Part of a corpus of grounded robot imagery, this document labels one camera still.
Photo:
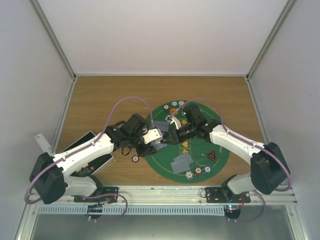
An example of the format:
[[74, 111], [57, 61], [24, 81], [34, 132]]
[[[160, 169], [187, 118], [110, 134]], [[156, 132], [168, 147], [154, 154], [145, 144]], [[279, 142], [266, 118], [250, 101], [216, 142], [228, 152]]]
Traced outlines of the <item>red black chip stack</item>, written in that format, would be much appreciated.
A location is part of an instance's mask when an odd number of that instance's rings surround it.
[[134, 155], [131, 160], [134, 162], [134, 163], [137, 163], [140, 159], [137, 155]]

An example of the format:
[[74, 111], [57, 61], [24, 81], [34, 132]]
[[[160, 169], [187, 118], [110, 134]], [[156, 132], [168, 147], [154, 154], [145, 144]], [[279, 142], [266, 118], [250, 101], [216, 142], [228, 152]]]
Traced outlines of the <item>dealt card small blind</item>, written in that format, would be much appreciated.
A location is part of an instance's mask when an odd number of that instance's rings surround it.
[[154, 121], [155, 128], [159, 129], [161, 132], [166, 133], [169, 131], [170, 124], [166, 121]]

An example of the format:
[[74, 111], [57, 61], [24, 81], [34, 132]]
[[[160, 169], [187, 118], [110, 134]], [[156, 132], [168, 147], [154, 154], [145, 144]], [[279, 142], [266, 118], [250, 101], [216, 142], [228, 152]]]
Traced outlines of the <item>dealt cards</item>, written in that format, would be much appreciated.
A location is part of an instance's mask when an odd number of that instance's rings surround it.
[[186, 163], [188, 163], [188, 164], [191, 164], [191, 163], [194, 162], [193, 159], [192, 159], [192, 157], [190, 156], [190, 154], [189, 154], [188, 152], [185, 152], [185, 153], [183, 153], [183, 154], [175, 157], [173, 160], [174, 160], [175, 162], [176, 162], [176, 161], [179, 161], [179, 160], [184, 160], [184, 161], [185, 161]]

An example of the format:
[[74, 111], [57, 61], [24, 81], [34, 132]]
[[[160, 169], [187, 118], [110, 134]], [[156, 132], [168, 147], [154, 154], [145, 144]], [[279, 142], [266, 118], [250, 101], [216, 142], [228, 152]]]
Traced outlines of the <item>clear acrylic dealer button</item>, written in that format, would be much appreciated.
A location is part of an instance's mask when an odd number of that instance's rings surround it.
[[206, 155], [199, 154], [194, 161], [198, 166], [205, 167], [207, 165], [207, 159]]

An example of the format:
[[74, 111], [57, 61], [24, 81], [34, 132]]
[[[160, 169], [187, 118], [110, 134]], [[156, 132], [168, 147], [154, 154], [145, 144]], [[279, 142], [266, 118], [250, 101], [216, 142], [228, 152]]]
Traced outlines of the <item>red black triangle all-in marker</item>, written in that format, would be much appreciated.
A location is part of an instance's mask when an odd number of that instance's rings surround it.
[[215, 151], [215, 150], [207, 153], [206, 156], [207, 156], [209, 159], [211, 159], [211, 160], [213, 160], [213, 161], [215, 161], [215, 162], [217, 161], [217, 154], [216, 154], [216, 151]]

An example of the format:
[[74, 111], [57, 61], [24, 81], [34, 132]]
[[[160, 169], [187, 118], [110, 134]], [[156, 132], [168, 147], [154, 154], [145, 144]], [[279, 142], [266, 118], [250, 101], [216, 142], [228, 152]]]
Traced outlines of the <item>orange big blind button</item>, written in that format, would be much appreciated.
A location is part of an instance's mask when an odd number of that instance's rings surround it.
[[176, 115], [177, 112], [175, 112], [175, 111], [176, 111], [176, 108], [171, 108], [171, 109], [169, 110], [170, 114]]

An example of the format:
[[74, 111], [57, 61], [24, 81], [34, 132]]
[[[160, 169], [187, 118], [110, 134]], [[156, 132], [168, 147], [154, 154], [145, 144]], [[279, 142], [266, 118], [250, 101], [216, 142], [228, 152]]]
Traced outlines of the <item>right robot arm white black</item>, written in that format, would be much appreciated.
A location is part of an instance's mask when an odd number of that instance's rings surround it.
[[221, 196], [226, 202], [234, 202], [244, 192], [257, 190], [265, 195], [273, 191], [280, 192], [282, 189], [279, 186], [291, 179], [290, 170], [277, 144], [256, 142], [230, 130], [222, 120], [206, 119], [196, 104], [185, 106], [182, 111], [186, 116], [186, 124], [181, 124], [173, 114], [165, 118], [170, 125], [174, 125], [165, 134], [165, 137], [171, 138], [169, 144], [176, 145], [197, 137], [229, 150], [250, 166], [248, 173], [233, 175], [223, 183]]

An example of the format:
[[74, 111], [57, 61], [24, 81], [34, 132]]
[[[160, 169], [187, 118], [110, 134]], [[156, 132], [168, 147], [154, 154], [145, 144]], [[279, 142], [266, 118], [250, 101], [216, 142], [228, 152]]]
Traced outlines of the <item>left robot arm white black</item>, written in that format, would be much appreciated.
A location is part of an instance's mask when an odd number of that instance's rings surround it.
[[38, 201], [51, 204], [63, 196], [81, 196], [92, 202], [103, 197], [100, 182], [93, 176], [72, 174], [93, 160], [119, 149], [135, 149], [140, 157], [156, 153], [151, 144], [162, 140], [162, 132], [147, 128], [147, 121], [133, 114], [128, 121], [106, 126], [101, 133], [83, 144], [55, 155], [44, 152], [38, 156], [31, 171], [30, 188], [39, 195]]

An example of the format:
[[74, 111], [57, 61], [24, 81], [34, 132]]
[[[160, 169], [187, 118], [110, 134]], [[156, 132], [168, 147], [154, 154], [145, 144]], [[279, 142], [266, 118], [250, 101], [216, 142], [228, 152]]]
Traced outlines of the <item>green round poker mat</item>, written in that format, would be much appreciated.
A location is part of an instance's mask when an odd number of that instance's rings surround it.
[[[219, 115], [207, 106], [197, 102], [190, 102], [189, 105], [191, 104], [196, 104], [207, 120], [220, 120]], [[164, 110], [164, 105], [169, 105], [169, 109]], [[173, 107], [172, 101], [169, 101], [158, 106], [152, 111], [153, 120], [165, 122], [165, 117], [167, 115], [170, 115], [171, 108], [178, 108], [178, 105]], [[195, 159], [198, 155], [206, 156], [207, 153], [213, 150], [216, 151], [217, 161], [213, 161], [207, 157], [206, 166], [211, 167], [211, 172], [209, 174], [206, 174], [204, 173], [205, 166], [198, 166], [195, 162]], [[185, 177], [186, 171], [178, 174], [173, 173], [171, 163], [174, 162], [174, 158], [178, 157], [183, 153], [189, 153], [191, 158], [193, 159], [193, 162], [189, 164], [189, 171], [193, 172], [192, 179], [187, 179]], [[230, 151], [226, 148], [213, 143], [209, 143], [205, 139], [200, 139], [195, 136], [189, 139], [188, 141], [184, 141], [183, 143], [179, 143], [176, 145], [167, 144], [166, 147], [157, 150], [157, 153], [146, 156], [144, 158], [146, 162], [149, 164], [149, 166], [164, 178], [177, 183], [195, 184], [205, 182], [216, 176], [218, 173], [220, 173], [227, 164], [229, 156]], [[202, 174], [199, 176], [195, 175], [196, 167], [202, 168]]]

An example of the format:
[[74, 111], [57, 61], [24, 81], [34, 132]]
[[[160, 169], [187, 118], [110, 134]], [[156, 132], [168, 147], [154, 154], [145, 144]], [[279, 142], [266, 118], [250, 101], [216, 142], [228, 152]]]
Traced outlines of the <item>black aluminium poker case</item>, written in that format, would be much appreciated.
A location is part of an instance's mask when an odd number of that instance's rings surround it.
[[[73, 142], [71, 145], [66, 147], [62, 150], [62, 152], [69, 151], [70, 149], [73, 149], [75, 147], [78, 147], [79, 145], [87, 142], [88, 140], [95, 137], [95, 133], [91, 130], [87, 132], [85, 135], [80, 137], [78, 140]], [[103, 168], [105, 168], [107, 165], [112, 163], [115, 160], [115, 157], [112, 153], [108, 153], [105, 155], [102, 155], [94, 160], [92, 160], [89, 163], [86, 163], [83, 167], [80, 169], [74, 171], [71, 176], [73, 177], [86, 177], [88, 175], [97, 175]]]

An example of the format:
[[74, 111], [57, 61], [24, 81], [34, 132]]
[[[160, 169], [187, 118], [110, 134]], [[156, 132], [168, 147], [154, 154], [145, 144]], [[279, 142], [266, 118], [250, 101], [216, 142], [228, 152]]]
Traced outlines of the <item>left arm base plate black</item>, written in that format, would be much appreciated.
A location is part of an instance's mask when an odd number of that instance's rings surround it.
[[88, 197], [74, 196], [75, 203], [96, 203], [98, 205], [116, 203], [118, 201], [119, 187], [104, 186], [97, 189], [92, 195]]

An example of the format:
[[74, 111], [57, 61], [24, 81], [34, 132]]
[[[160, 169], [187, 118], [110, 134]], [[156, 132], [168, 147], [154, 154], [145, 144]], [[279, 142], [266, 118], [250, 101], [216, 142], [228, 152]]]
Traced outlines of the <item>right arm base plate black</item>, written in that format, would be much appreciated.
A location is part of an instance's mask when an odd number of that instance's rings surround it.
[[250, 203], [249, 192], [234, 194], [223, 187], [206, 187], [200, 192], [200, 196], [206, 199], [207, 203], [214, 204], [242, 204]]

